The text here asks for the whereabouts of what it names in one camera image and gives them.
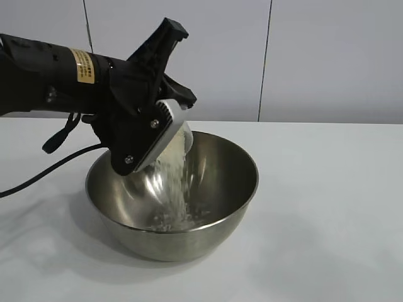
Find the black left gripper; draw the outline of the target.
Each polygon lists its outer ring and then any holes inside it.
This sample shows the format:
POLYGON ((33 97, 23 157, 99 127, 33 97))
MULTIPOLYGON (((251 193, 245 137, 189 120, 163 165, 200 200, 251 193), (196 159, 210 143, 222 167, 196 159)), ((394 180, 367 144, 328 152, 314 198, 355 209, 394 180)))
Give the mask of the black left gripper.
POLYGON ((110 91, 127 112, 150 108, 160 99, 174 99, 184 109, 196 103, 192 90, 166 75, 177 43, 188 37, 183 26, 164 18, 152 35, 126 61, 115 60, 109 71, 110 91))

